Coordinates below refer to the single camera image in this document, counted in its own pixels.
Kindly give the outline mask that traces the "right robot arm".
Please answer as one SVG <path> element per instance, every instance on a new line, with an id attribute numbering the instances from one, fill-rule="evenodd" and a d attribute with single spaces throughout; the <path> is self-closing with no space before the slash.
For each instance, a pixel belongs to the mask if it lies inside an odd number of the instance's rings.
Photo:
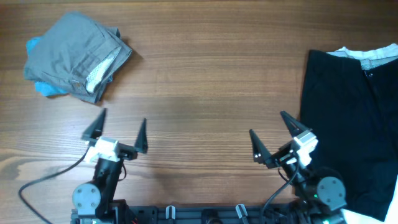
<path id="1" fill-rule="evenodd" d="M 286 111 L 280 115 L 292 140 L 271 154 L 254 130 L 249 130 L 253 161 L 268 169 L 283 169 L 285 183 L 259 211 L 259 223 L 345 223 L 346 188 L 336 171 L 310 167 L 318 139 L 312 130 Z"/>

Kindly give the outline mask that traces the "black shorts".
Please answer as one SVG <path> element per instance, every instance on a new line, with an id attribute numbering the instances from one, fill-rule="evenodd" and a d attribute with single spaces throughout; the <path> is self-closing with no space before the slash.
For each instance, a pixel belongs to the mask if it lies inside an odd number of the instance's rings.
<path id="1" fill-rule="evenodd" d="M 312 166 L 342 176 L 348 209 L 384 220 L 397 180 L 397 61 L 363 69 L 311 50 L 300 121 L 318 138 Z"/>

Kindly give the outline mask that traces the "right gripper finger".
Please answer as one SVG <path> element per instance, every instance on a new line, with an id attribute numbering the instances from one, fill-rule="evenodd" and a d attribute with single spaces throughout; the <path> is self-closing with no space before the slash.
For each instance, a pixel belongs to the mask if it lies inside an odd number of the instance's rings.
<path id="1" fill-rule="evenodd" d="M 290 133 L 290 135 L 294 138 L 298 135 L 304 133 L 305 131 L 311 131 L 310 128 L 306 127 L 304 124 L 296 120 L 293 116 L 288 114 L 286 111 L 281 111 L 280 115 Z"/>
<path id="2" fill-rule="evenodd" d="M 268 164 L 271 153 L 268 151 L 253 129 L 249 130 L 249 135 L 252 143 L 253 161 L 259 164 Z"/>

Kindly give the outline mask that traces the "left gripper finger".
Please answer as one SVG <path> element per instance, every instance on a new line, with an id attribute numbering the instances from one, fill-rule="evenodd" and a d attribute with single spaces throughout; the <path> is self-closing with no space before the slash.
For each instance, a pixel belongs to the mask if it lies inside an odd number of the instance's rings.
<path id="1" fill-rule="evenodd" d="M 134 144 L 136 151 L 143 153 L 143 154 L 146 154 L 148 151 L 146 126 L 147 126 L 147 119 L 144 118 L 141 123 L 140 129 L 139 129 L 139 132 L 138 132 L 135 144 Z"/>
<path id="2" fill-rule="evenodd" d="M 97 140 L 102 136 L 107 109 L 103 108 L 98 117 L 84 130 L 81 139 L 84 141 Z"/>

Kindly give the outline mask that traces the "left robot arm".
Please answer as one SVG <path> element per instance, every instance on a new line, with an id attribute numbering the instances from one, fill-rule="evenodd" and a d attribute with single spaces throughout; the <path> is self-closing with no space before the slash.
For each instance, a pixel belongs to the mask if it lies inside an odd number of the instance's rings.
<path id="1" fill-rule="evenodd" d="M 130 146 L 102 135 L 105 118 L 106 110 L 103 109 L 81 136 L 88 145 L 83 160 L 96 165 L 92 179 L 73 192 L 72 223 L 139 222 L 127 202 L 115 200 L 114 195 L 120 175 L 126 173 L 124 161 L 132 161 L 139 153 L 147 153 L 147 120 L 142 120 L 136 141 Z"/>

